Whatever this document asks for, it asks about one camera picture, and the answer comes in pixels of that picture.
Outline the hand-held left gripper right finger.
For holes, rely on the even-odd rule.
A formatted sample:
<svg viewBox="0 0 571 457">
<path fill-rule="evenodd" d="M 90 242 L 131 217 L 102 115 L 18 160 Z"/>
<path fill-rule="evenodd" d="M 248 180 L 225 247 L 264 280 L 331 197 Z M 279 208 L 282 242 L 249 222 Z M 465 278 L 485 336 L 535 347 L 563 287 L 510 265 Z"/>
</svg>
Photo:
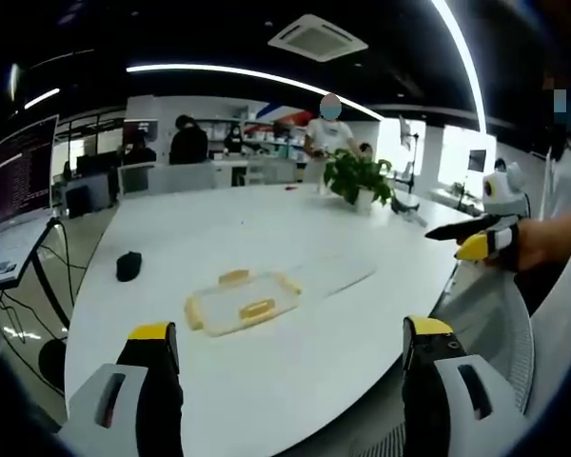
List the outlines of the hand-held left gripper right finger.
<svg viewBox="0 0 571 457">
<path fill-rule="evenodd" d="M 448 324 L 411 315 L 403 330 L 404 455 L 509 455 L 527 429 L 512 386 Z"/>
</svg>

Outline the person's right hand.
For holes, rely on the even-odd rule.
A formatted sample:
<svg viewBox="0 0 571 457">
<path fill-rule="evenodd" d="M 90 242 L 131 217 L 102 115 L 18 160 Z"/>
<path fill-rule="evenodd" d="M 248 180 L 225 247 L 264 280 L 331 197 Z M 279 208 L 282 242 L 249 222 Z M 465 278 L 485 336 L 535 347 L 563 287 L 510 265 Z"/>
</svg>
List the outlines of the person's right hand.
<svg viewBox="0 0 571 457">
<path fill-rule="evenodd" d="M 517 224 L 515 247 L 484 261 L 487 266 L 523 272 L 546 264 L 564 264 L 571 255 L 571 223 L 523 219 Z"/>
</svg>

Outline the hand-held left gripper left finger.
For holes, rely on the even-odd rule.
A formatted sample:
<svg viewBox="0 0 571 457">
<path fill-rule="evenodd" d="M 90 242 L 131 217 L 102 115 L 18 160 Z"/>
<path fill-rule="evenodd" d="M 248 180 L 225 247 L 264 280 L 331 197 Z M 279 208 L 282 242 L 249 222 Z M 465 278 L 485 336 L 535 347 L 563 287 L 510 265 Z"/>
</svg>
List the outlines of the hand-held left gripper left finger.
<svg viewBox="0 0 571 457">
<path fill-rule="evenodd" d="M 136 328 L 71 396 L 59 439 L 75 456 L 182 456 L 179 374 L 175 324 Z"/>
</svg>

